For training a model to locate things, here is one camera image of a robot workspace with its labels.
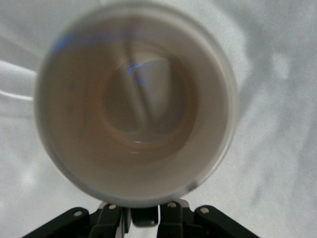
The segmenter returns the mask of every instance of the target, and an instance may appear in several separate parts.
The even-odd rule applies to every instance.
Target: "wrinkled white cloth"
[[[233,66],[241,117],[216,172],[186,195],[262,238],[317,234],[317,2],[157,0],[204,25]],[[0,237],[100,201],[60,175],[33,118],[36,72],[62,30],[108,0],[0,0]],[[156,237],[132,228],[126,237]]]

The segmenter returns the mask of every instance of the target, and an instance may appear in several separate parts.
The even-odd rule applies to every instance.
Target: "black clamp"
[[[84,208],[72,208],[24,238],[124,238],[131,221],[137,227],[159,223],[157,238],[259,238],[216,208],[205,205],[192,212],[181,199],[159,209],[102,203],[91,215]]]

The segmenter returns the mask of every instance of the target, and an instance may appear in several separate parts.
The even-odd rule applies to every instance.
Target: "white cup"
[[[39,73],[36,123],[77,187],[125,207],[176,199],[224,157],[238,119],[230,64],[182,13],[117,3],[68,28]]]

